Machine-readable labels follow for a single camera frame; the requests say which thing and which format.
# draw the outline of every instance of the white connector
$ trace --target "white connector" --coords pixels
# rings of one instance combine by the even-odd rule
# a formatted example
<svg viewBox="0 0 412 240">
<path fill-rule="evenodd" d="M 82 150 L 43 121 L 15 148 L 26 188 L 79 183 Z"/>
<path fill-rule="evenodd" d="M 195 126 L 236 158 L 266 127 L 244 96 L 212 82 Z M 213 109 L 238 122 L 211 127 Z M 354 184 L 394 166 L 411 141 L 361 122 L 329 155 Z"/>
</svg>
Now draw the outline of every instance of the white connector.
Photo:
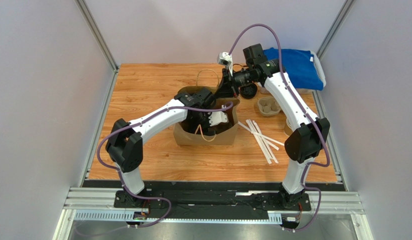
<svg viewBox="0 0 412 240">
<path fill-rule="evenodd" d="M 223 111 L 212 112 L 209 116 L 209 124 L 211 127 L 220 123 L 228 123 L 228 115 Z"/>
<path fill-rule="evenodd" d="M 294 217 L 294 216 L 288 216 L 288 217 L 286 217 L 286 221 L 288 221 L 288 222 L 296 222 L 296 217 Z"/>
<path fill-rule="evenodd" d="M 225 66 L 229 74 L 233 76 L 233 56 L 231 56 L 231 54 L 228 52 L 220 52 L 216 61 L 219 65 Z"/>
</svg>

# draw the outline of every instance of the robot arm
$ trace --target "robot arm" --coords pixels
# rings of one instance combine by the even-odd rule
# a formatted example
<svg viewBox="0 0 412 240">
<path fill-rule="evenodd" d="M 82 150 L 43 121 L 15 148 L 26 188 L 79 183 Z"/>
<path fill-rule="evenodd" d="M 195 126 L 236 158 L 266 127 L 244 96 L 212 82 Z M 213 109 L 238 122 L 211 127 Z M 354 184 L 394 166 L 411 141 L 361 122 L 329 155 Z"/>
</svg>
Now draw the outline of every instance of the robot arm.
<svg viewBox="0 0 412 240">
<path fill-rule="evenodd" d="M 119 119 L 114 123 L 112 132 L 141 123 L 110 137 L 105 147 L 116 167 L 120 169 L 121 176 L 131 192 L 138 194 L 144 189 L 139 166 L 143 161 L 143 145 L 152 136 L 187 119 L 191 120 L 195 126 L 201 125 L 206 129 L 228 122 L 228 116 L 222 111 L 197 112 L 184 109 L 208 108 L 214 100 L 213 97 L 211 98 L 212 95 L 206 88 L 194 94 L 184 92 L 146 116 L 129 122 Z"/>
<path fill-rule="evenodd" d="M 260 44 L 252 45 L 243 49 L 244 58 L 248 69 L 228 74 L 226 63 L 232 63 L 231 56 L 220 54 L 218 63 L 226 66 L 222 70 L 222 81 L 216 91 L 216 97 L 237 96 L 239 88 L 249 84 L 260 83 L 267 89 L 281 106 L 291 125 L 293 134 L 284 143 L 287 155 L 290 157 L 286 176 L 280 186 L 279 196 L 282 207 L 290 209 L 296 206 L 304 194 L 302 186 L 302 176 L 308 163 L 313 162 L 323 148 L 318 133 L 311 121 L 306 117 L 308 114 L 315 120 L 321 131 L 323 139 L 326 140 L 329 133 L 330 123 L 326 118 L 319 119 L 317 115 L 305 104 L 298 92 L 294 91 L 294 96 L 288 88 L 292 90 L 292 85 L 286 70 L 280 69 L 279 60 L 268 60 Z M 283 72 L 287 84 L 283 80 L 280 71 Z"/>
</svg>

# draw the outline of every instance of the blue cloth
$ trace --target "blue cloth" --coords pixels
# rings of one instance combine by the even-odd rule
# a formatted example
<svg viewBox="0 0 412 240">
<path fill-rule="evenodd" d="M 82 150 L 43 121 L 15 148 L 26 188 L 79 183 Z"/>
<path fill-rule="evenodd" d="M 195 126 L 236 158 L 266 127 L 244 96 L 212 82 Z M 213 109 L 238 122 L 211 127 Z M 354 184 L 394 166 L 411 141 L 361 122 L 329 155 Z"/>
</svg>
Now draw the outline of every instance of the blue cloth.
<svg viewBox="0 0 412 240">
<path fill-rule="evenodd" d="M 263 52 L 268 60 L 279 58 L 279 50 L 273 47 Z M 283 66 L 295 88 L 323 90 L 323 82 L 317 74 L 314 63 L 310 61 L 311 57 L 314 57 L 310 51 L 282 49 L 281 55 Z"/>
</svg>

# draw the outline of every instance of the wood grain surface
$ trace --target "wood grain surface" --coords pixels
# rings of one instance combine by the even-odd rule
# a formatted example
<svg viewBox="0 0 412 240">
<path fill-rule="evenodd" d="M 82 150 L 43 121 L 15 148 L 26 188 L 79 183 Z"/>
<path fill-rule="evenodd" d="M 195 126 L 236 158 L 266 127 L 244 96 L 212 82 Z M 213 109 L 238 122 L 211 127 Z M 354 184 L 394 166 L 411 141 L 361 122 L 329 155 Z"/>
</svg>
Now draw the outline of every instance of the wood grain surface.
<svg viewBox="0 0 412 240">
<path fill-rule="evenodd" d="M 197 74 L 203 69 L 213 69 L 221 78 L 218 64 L 123 64 L 120 68 L 111 102 L 108 107 L 100 139 L 107 136 L 116 120 L 140 118 L 165 105 L 179 89 L 196 84 Z M 212 71 L 201 73 L 199 86 L 217 85 Z M 283 133 L 286 116 L 283 112 L 264 117 L 255 105 L 259 98 L 270 96 L 258 92 L 253 99 L 240 98 L 237 116 L 246 124 L 255 120 L 262 133 L 280 142 L 287 136 Z M 301 95 L 315 112 L 312 94 Z M 179 146 L 173 135 L 173 126 L 153 136 L 143 147 L 143 162 L 140 171 L 144 180 L 158 181 L 234 181 L 234 182 L 281 182 L 285 178 L 289 157 L 284 147 L 274 150 L 279 164 L 268 164 L 254 136 L 241 126 L 237 129 L 232 146 Z M 105 148 L 101 158 L 112 165 Z M 322 151 L 316 162 L 325 163 Z M 116 171 L 102 166 L 94 157 L 89 179 L 118 179 Z M 307 176 L 308 182 L 336 182 L 332 165 L 313 165 Z"/>
</svg>

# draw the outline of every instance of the gray wall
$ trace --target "gray wall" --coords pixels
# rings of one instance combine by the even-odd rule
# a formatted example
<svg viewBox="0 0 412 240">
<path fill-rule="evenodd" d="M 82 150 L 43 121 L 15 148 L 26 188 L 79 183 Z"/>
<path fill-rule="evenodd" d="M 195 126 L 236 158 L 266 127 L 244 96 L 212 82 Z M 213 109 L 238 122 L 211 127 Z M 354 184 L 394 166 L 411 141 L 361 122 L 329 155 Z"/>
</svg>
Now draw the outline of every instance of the gray wall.
<svg viewBox="0 0 412 240">
<path fill-rule="evenodd" d="M 113 57 L 121 63 L 215 63 L 251 24 L 271 26 L 284 48 L 317 51 L 345 0 L 86 0 Z M 271 33 L 252 29 L 234 50 Z"/>
<path fill-rule="evenodd" d="M 375 239 L 412 239 L 412 0 L 357 0 L 321 63 L 343 172 Z"/>
<path fill-rule="evenodd" d="M 74 1 L 0 1 L 0 239 L 52 238 L 111 80 Z"/>
</svg>

